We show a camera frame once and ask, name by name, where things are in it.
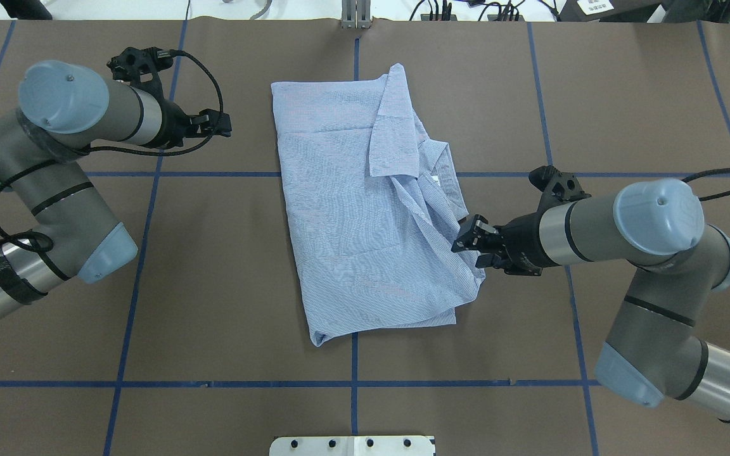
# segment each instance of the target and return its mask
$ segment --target silver arm segment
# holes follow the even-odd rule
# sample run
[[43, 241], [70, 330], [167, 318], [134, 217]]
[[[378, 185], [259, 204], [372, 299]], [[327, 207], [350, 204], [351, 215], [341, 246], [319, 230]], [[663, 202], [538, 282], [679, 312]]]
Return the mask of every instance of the silver arm segment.
[[709, 292], [730, 285], [730, 238], [704, 223], [691, 188], [661, 179], [591, 198], [573, 174], [553, 167], [532, 171], [530, 180], [544, 191], [537, 213], [492, 230], [475, 216], [452, 250], [481, 251], [478, 266], [513, 275], [629, 260], [638, 270], [596, 364], [597, 380], [646, 407], [667, 395], [730, 424], [730, 352], [692, 335]]
[[[74, 87], [64, 92], [54, 80]], [[68, 95], [66, 104], [41, 102], [56, 92]], [[38, 221], [33, 231], [49, 236], [53, 248], [37, 253], [0, 240], [0, 318], [71, 277], [96, 282], [136, 256], [136, 244], [75, 160], [94, 139], [145, 144], [161, 127], [159, 104], [142, 90], [59, 61], [28, 71], [20, 109], [0, 118], [0, 182], [54, 161], [11, 185]]]

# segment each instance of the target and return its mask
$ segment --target folded shirt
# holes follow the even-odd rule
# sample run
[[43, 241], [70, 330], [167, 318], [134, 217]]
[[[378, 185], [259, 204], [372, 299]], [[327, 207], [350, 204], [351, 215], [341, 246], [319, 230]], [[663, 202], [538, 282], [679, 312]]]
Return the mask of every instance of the folded shirt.
[[486, 277], [452, 253], [464, 205], [449, 145], [415, 115], [404, 67], [272, 84], [283, 193], [309, 335], [454, 324]]

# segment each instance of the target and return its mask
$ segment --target light blue striped shirt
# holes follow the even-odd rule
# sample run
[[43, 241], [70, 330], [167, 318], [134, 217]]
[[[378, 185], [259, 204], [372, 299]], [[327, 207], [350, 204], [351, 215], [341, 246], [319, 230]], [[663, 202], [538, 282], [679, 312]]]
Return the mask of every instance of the light blue striped shirt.
[[464, 205], [449, 145], [415, 115], [404, 67], [272, 84], [283, 193], [312, 342], [454, 324], [486, 277], [452, 253]]

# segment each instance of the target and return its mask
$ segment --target metal bracket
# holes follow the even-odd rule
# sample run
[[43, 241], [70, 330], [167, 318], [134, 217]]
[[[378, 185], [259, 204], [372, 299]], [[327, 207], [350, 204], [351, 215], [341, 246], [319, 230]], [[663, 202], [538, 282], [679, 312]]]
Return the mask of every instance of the metal bracket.
[[371, 0], [342, 0], [342, 28], [370, 29]]
[[434, 436], [276, 438], [269, 456], [435, 456]]

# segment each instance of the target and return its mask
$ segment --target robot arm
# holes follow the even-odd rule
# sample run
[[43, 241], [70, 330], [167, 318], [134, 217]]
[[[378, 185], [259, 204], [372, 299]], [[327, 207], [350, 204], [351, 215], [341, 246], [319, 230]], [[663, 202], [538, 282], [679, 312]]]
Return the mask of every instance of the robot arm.
[[491, 226], [475, 215], [453, 251], [478, 250], [478, 267], [539, 276], [542, 268], [623, 258], [638, 270], [605, 341], [596, 378], [618, 395], [657, 407], [665, 395], [730, 424], [730, 352], [692, 335], [710, 291], [730, 285], [730, 238], [703, 220], [677, 179], [638, 182], [591, 198], [576, 176], [531, 172], [536, 213]]
[[[27, 71], [18, 88], [20, 107], [0, 118], [0, 191], [15, 191], [38, 225], [14, 236], [0, 228], [0, 318], [71, 277], [93, 283], [136, 256], [124, 225], [76, 162], [99, 150], [90, 142], [153, 149], [181, 146], [183, 138], [231, 135], [221, 107], [185, 115], [165, 100], [157, 72], [171, 67], [176, 53], [184, 54], [128, 48], [109, 63], [115, 80], [61, 61]], [[146, 75], [150, 80], [143, 82]]]

